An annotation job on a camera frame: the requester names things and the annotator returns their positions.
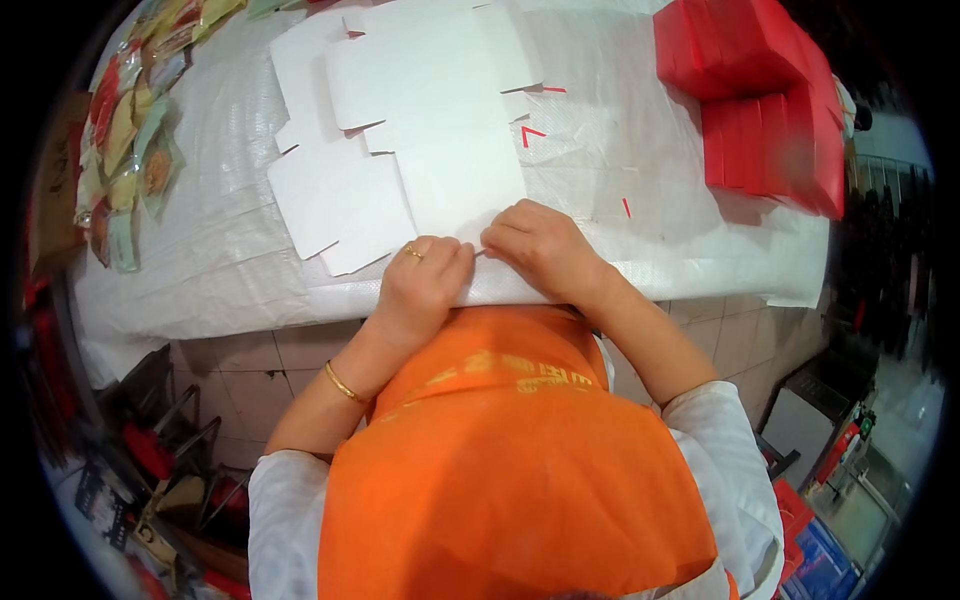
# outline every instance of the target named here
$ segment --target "red marking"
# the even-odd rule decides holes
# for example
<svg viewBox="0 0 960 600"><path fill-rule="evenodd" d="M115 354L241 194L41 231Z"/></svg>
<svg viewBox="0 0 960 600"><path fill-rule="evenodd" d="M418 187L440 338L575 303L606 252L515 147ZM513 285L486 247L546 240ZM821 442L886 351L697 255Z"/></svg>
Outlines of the red marking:
<svg viewBox="0 0 960 600"><path fill-rule="evenodd" d="M523 147L529 148L530 145L527 143L527 133L532 133L533 135L539 135L540 137L546 137L546 133L538 132L537 130L532 130L529 127L520 126L520 132L523 133Z"/></svg>

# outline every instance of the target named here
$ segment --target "floor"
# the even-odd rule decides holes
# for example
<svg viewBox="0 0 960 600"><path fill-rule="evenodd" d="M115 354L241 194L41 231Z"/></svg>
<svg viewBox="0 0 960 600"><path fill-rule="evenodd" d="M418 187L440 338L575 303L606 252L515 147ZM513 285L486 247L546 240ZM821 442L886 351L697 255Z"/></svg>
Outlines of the floor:
<svg viewBox="0 0 960 600"><path fill-rule="evenodd" d="M820 314L827 300L825 288L817 309L767 307L755 296L672 300L659 306L712 357L720 376L736 384L756 427L774 382L826 346ZM218 415L222 419L214 464L255 465L287 405L359 327L359 321L350 321L173 343L178 394L198 384L201 422ZM604 342L615 367L615 392L650 404L633 368L612 343Z"/></svg>

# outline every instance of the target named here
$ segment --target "hand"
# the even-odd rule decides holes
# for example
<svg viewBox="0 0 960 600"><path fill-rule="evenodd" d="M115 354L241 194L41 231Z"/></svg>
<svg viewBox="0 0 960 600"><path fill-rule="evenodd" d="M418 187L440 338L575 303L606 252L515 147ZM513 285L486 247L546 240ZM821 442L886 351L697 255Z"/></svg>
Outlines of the hand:
<svg viewBox="0 0 960 600"><path fill-rule="evenodd" d="M480 242L487 256L509 264L552 301L581 310L604 293L615 271L570 217L525 198L498 214Z"/></svg>
<svg viewBox="0 0 960 600"><path fill-rule="evenodd" d="M409 358L443 326L473 273L473 245L422 235L400 251L380 284L380 300L367 319L375 336Z"/></svg>

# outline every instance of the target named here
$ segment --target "white long sleeve shirt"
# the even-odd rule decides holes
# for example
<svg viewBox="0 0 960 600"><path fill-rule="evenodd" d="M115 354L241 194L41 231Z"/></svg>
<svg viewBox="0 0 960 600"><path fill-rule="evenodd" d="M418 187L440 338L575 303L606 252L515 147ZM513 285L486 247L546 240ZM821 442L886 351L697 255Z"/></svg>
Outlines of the white long sleeve shirt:
<svg viewBox="0 0 960 600"><path fill-rule="evenodd" d="M677 396L661 417L707 509L719 572L730 572L741 597L769 599L783 570L783 526L736 386L706 383ZM255 600L317 597L328 474L327 463L305 452L282 450L260 458L250 482L248 556ZM674 595L717 597L716 587L706 585L683 586L664 597Z"/></svg>

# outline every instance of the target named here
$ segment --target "woman's right hand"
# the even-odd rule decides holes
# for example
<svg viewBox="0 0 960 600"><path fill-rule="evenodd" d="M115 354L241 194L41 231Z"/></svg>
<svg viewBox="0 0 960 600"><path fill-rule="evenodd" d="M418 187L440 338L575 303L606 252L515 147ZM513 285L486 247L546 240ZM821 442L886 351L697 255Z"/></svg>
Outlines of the woman's right hand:
<svg viewBox="0 0 960 600"><path fill-rule="evenodd" d="M480 235L487 256L503 260L539 292L583 310L619 273L594 250L570 217L524 198Z"/></svg>

